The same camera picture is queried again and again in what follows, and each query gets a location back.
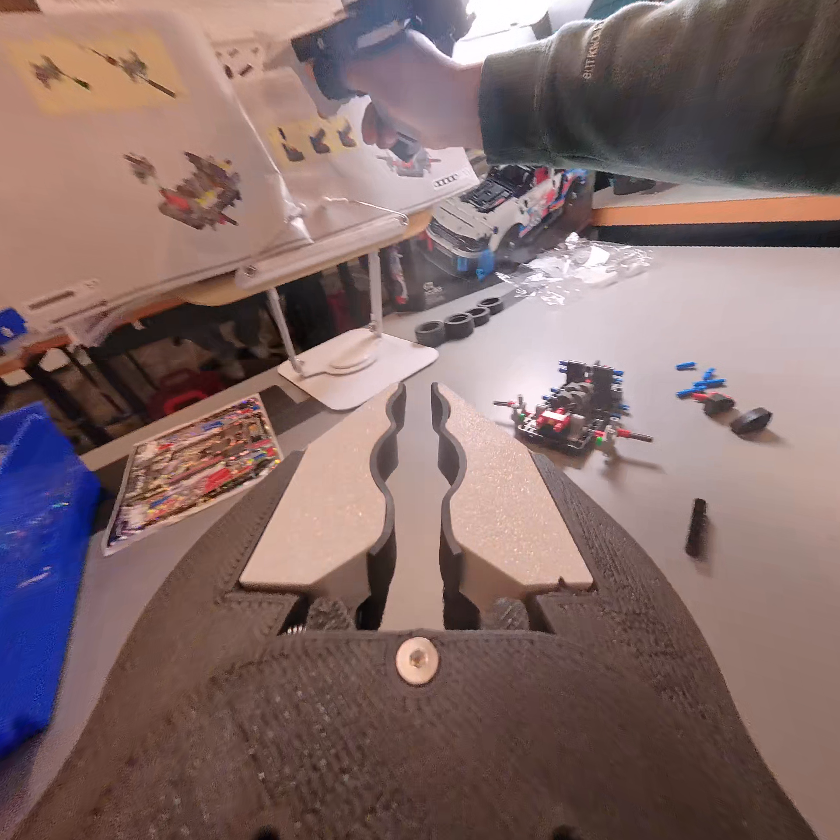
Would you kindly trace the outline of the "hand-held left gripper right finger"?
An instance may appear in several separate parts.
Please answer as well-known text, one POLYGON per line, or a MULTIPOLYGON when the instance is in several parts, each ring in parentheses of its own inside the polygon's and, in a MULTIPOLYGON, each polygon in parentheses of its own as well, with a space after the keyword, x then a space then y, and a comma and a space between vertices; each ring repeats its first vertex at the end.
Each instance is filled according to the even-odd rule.
POLYGON ((445 621, 487 621, 499 600, 588 592, 593 573, 531 453, 445 384, 430 388, 445 621))

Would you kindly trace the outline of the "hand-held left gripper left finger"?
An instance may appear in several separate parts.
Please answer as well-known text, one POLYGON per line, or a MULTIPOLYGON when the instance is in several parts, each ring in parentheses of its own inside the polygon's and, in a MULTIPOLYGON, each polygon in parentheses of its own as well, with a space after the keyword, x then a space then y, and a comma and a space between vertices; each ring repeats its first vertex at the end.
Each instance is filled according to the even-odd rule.
POLYGON ((379 627, 396 567, 394 500, 406 388, 387 386, 302 454, 239 576, 248 591, 341 601, 379 627))

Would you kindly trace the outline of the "person's right forearm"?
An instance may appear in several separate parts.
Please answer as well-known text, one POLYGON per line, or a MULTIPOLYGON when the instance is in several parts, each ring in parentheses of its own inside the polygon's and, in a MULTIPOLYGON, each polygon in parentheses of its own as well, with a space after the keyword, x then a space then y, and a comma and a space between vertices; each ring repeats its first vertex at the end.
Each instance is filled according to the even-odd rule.
POLYGON ((485 59, 483 150, 838 194, 839 2, 634 3, 485 59))

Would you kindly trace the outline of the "lego car chassis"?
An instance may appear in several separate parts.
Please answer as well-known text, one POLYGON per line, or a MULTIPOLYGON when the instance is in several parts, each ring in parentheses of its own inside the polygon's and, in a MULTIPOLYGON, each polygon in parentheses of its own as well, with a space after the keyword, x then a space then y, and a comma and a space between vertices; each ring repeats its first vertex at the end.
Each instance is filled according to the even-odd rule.
POLYGON ((524 442, 582 457, 599 449, 611 457, 618 440, 652 444, 653 437, 624 426, 629 407, 624 400, 624 372, 600 361, 586 364, 561 360, 561 385, 542 395, 529 409, 522 395, 494 401, 511 415, 514 431, 524 442))

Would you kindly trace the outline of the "lego instruction booklet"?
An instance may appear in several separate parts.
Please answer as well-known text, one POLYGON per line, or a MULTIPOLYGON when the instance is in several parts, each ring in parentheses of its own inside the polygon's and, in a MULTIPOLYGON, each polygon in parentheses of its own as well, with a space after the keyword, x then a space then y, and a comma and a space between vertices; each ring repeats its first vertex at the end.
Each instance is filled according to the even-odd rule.
POLYGON ((236 272, 373 245, 477 184, 461 149, 403 161, 322 118, 260 42, 163 10, 2 14, 2 315, 30 332, 236 272))

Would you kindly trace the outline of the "scattered blue lego pins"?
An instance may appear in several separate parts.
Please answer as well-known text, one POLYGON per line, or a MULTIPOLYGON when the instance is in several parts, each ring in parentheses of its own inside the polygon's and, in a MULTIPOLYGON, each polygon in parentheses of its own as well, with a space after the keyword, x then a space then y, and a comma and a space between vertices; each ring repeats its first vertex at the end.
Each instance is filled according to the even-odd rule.
POLYGON ((709 394, 722 388, 728 381, 725 376, 719 375, 718 369, 714 366, 701 369, 696 363, 686 361, 677 364, 675 370, 696 375, 696 379, 692 383, 675 393, 675 398, 680 401, 703 401, 709 394))

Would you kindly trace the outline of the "lego box with car picture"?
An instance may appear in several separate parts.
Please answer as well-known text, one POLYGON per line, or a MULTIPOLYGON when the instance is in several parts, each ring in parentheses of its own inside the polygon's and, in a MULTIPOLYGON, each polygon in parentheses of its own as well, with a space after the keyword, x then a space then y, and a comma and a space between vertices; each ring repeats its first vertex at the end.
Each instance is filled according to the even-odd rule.
POLYGON ((421 312, 499 284, 497 270, 529 262, 550 241, 586 226, 592 181, 583 169, 492 166, 398 246, 400 275, 385 272, 387 304, 395 312, 421 312))

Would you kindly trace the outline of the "person's right hand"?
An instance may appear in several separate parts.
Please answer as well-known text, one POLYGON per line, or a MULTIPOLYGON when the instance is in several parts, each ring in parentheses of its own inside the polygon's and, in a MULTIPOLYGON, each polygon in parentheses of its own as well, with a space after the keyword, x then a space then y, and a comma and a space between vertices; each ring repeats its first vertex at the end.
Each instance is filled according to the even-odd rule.
POLYGON ((410 31, 388 50, 358 57, 344 70, 346 86, 371 99, 361 136, 391 149, 396 125, 431 149, 483 147, 479 116, 482 64, 463 65, 410 31))

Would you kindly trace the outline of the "colourful sticker sheet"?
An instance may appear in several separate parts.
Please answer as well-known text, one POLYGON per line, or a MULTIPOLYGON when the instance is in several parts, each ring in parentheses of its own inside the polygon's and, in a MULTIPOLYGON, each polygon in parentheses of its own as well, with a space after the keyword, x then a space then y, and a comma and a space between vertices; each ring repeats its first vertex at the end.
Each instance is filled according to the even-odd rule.
POLYGON ((105 556, 251 489, 282 453, 259 394, 230 403, 130 452, 105 528, 105 556))

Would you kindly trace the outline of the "white book stand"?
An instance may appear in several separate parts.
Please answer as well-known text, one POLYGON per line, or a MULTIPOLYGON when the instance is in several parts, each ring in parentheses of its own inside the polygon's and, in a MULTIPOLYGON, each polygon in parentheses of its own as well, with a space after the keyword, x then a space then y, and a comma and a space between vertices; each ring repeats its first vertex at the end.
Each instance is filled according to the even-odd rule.
POLYGON ((287 354, 276 369, 278 374, 330 410, 352 410, 438 358, 435 349, 385 331, 380 255, 386 246, 419 234, 430 220, 432 208, 427 203, 408 215, 386 209, 371 221, 320 241, 283 253, 261 255, 236 272, 182 287, 176 296, 199 306, 221 307, 264 293, 287 354), (359 256, 367 256, 369 267, 368 323, 297 353, 277 289, 359 256))

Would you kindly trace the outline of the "red plastic case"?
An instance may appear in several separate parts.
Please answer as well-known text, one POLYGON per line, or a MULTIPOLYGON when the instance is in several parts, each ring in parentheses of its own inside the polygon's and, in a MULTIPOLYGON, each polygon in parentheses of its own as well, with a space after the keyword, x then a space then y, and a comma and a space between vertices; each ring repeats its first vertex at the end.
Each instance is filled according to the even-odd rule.
POLYGON ((160 378, 145 404, 145 411, 150 420, 155 421, 199 403, 225 388, 222 376, 215 371, 175 370, 160 378))

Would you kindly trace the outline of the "clear plastic bag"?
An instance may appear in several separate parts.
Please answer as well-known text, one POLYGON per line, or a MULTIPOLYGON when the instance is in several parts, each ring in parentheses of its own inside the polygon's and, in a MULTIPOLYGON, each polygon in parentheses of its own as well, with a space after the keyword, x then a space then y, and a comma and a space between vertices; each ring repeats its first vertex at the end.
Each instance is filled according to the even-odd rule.
POLYGON ((572 234, 529 262, 499 266, 496 274, 509 285, 515 299, 536 298, 549 306, 564 307, 643 275, 654 260, 651 248, 572 234))

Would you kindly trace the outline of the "blue plastic bin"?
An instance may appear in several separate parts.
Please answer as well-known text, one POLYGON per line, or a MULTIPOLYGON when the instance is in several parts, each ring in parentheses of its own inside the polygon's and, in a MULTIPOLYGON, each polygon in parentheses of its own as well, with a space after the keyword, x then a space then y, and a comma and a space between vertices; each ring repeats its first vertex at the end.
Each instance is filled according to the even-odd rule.
POLYGON ((102 486, 42 403, 1 417, 1 757, 46 729, 102 486))

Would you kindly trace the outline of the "orange edged desk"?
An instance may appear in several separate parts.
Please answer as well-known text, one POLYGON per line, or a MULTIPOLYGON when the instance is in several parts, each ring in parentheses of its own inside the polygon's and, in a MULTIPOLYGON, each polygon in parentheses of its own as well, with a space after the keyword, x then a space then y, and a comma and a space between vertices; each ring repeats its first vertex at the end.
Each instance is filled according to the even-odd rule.
POLYGON ((603 190, 594 194, 591 213, 591 224, 600 228, 834 223, 838 219, 838 196, 689 184, 629 196, 616 196, 612 190, 603 190))

